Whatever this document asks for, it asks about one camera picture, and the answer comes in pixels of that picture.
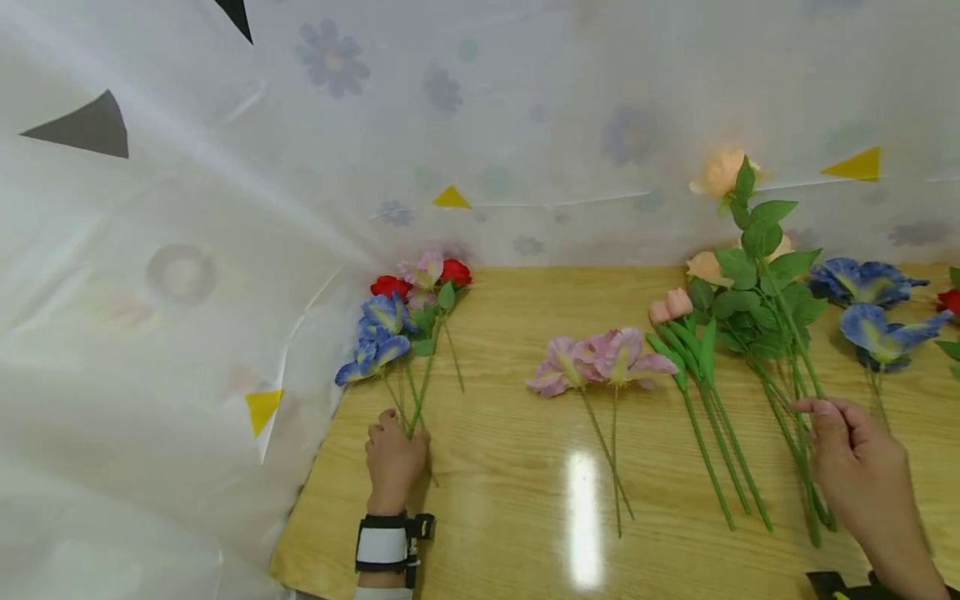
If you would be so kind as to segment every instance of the fabric tent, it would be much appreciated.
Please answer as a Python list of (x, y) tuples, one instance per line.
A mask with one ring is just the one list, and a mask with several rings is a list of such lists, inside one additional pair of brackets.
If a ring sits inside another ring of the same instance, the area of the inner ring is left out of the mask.
[(732, 237), (687, 190), (723, 143), (801, 245), (960, 251), (952, 0), (243, 5), (0, 2), (4, 598), (283, 597), (398, 257), (679, 263)]

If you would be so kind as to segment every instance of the red flower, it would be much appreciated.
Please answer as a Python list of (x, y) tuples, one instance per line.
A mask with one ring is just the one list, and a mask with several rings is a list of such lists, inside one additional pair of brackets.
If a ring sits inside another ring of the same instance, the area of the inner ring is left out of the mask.
[(960, 317), (960, 290), (949, 290), (943, 294), (937, 294), (940, 299), (940, 306), (937, 310), (948, 310), (954, 316)]
[(370, 293), (374, 296), (386, 296), (387, 298), (392, 298), (394, 292), (399, 294), (400, 299), (404, 302), (407, 301), (407, 294), (410, 293), (410, 290), (413, 289), (413, 285), (407, 283), (403, 279), (398, 279), (392, 275), (381, 275), (376, 281), (370, 286)]
[(440, 275), (440, 281), (453, 281), (453, 285), (463, 286), (470, 285), (473, 282), (473, 277), (470, 276), (470, 269), (467, 268), (467, 265), (459, 260), (448, 258), (444, 261), (444, 272)]

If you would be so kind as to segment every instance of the gray triangle flag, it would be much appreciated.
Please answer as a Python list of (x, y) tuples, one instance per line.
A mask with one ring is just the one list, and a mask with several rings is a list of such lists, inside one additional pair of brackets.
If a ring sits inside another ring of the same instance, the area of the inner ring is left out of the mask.
[(130, 157), (127, 126), (110, 90), (90, 104), (20, 135), (102, 155)]

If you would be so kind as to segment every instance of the black triangle flag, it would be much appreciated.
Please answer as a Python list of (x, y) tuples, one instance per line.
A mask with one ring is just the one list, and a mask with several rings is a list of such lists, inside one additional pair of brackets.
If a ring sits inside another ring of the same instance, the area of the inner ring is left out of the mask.
[(102, 155), (130, 157), (127, 126), (110, 90), (90, 104), (20, 135)]
[(224, 10), (233, 24), (236, 25), (240, 33), (253, 43), (253, 36), (250, 35), (250, 22), (247, 20), (247, 7), (244, 6), (244, 0), (214, 0)]

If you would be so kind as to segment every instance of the hand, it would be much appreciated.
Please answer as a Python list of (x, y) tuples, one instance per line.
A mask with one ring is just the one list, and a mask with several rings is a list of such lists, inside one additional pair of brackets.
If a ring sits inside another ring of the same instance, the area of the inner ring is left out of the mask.
[(948, 598), (930, 560), (906, 449), (856, 404), (805, 399), (814, 415), (813, 476), (883, 585), (908, 600)]
[(380, 413), (378, 421), (367, 429), (367, 470), (373, 485), (367, 513), (395, 516), (406, 509), (410, 489), (426, 465), (430, 434), (418, 428), (408, 440), (393, 409)]

